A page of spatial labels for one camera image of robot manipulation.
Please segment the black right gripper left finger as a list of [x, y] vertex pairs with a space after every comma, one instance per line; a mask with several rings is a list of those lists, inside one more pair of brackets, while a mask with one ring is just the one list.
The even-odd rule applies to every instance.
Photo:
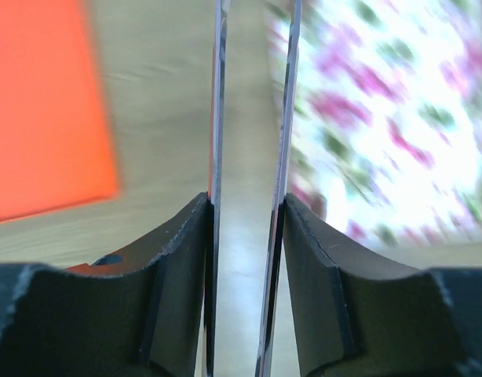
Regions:
[[92, 265], [0, 263], [0, 376], [191, 376], [208, 200]]

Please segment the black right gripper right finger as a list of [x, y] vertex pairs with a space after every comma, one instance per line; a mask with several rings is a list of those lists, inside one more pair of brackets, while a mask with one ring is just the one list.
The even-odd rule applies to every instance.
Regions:
[[285, 199], [283, 242], [303, 376], [482, 376], [482, 269], [416, 269]]

